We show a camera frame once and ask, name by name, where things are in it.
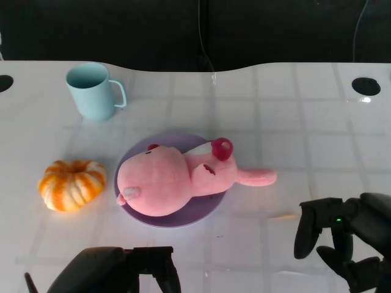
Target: purple plate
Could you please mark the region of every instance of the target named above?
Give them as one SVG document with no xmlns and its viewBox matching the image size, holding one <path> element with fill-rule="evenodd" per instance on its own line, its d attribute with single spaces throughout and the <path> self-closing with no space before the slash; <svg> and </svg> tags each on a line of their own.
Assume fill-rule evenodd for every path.
<svg viewBox="0 0 391 293">
<path fill-rule="evenodd" d="M 164 133 L 148 137 L 137 143 L 124 155 L 117 167 L 117 171 L 114 176 L 115 197 L 118 197 L 120 193 L 117 185 L 117 176 L 120 166 L 130 157 L 142 153 L 143 151 L 147 151 L 149 145 L 157 143 L 158 145 L 164 145 L 166 147 L 175 147 L 182 153 L 185 153 L 206 142 L 207 140 L 203 137 L 192 134 Z M 179 211 L 163 217 L 150 217 L 149 215 L 143 215 L 132 209 L 128 204 L 125 204 L 122 208 L 130 216 L 144 224 L 160 228 L 175 228 L 198 222 L 207 215 L 211 214 L 219 206 L 224 195 L 225 192 L 221 192 L 220 194 L 207 195 L 204 197 L 193 197 Z"/>
</svg>

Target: orange and white pumpkin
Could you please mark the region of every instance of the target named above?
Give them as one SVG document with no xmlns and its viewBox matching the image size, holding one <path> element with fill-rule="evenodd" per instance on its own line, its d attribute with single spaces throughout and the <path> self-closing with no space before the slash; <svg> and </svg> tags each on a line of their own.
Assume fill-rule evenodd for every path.
<svg viewBox="0 0 391 293">
<path fill-rule="evenodd" d="M 56 161 L 46 170 L 38 184 L 48 208 L 77 211 L 104 189 L 106 171 L 94 161 Z"/>
</svg>

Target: mug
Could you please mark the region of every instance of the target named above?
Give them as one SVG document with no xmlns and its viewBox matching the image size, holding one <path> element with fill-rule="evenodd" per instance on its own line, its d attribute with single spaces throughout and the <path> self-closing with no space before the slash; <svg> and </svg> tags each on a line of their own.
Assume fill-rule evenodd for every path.
<svg viewBox="0 0 391 293">
<path fill-rule="evenodd" d="M 115 104 L 110 82 L 118 84 L 122 104 Z M 84 63 L 67 74 L 67 85 L 79 113 L 86 119 L 105 121 L 115 113 L 116 107 L 126 106 L 126 93 L 119 81 L 109 79 L 108 69 L 99 63 Z"/>
</svg>

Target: tile pattern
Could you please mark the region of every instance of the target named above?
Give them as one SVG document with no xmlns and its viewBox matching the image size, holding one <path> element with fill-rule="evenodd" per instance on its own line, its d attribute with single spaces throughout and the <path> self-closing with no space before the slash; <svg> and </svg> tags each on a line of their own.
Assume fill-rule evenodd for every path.
<svg viewBox="0 0 391 293">
<path fill-rule="evenodd" d="M 0 161 L 7 163 L 0 166 L 4 292 L 27 292 L 24 271 L 44 292 L 75 254 L 104 245 L 172 245 L 183 292 L 347 292 L 316 253 L 293 258 L 299 203 L 365 190 L 391 194 L 388 65 L 273 63 L 216 78 L 108 65 L 127 88 L 129 106 L 97 125 L 81 119 L 63 85 L 75 64 L 5 62 L 0 68 L 15 77 L 13 88 L 0 93 Z M 361 103 L 350 87 L 359 76 L 374 77 L 382 87 L 371 103 Z M 272 167 L 279 179 L 264 188 L 235 184 L 213 215 L 191 226 L 140 224 L 115 203 L 114 171 L 131 145 L 169 129 L 231 138 L 240 166 Z M 47 211 L 35 191 L 45 166 L 81 157 L 107 166 L 106 190 L 80 213 Z M 272 219 L 284 214 L 296 218 Z M 376 255 L 355 243 L 355 260 Z M 328 231 L 319 244 L 331 244 Z M 155 281 L 142 277 L 141 293 L 156 292 Z"/>
</svg>

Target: stuffed pig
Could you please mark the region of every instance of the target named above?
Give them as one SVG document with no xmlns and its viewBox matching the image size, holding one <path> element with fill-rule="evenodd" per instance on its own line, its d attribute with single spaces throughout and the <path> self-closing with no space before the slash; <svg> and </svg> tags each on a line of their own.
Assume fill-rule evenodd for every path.
<svg viewBox="0 0 391 293">
<path fill-rule="evenodd" d="M 235 182 L 248 186 L 272 184 L 268 169 L 241 170 L 225 138 L 213 140 L 185 154 L 174 147 L 150 145 L 148 151 L 126 160 L 118 172 L 117 202 L 137 212 L 159 217 L 181 209 L 192 197 L 218 194 Z"/>
</svg>

